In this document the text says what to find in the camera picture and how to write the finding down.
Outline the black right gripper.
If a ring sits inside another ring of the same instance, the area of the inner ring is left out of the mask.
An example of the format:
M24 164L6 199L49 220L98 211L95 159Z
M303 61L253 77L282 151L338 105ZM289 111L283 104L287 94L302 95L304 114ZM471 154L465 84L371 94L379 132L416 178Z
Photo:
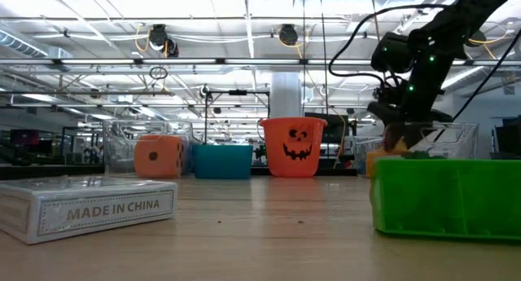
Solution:
M409 72L408 80L397 86L380 86L375 101L367 110L386 126L383 136L385 151L404 151L404 125L398 122L450 122L449 114L433 108L436 97L453 62L451 54L436 47L436 40L421 34L411 36L386 33L371 57L371 67L378 72ZM422 123L405 125L408 149L424 139Z

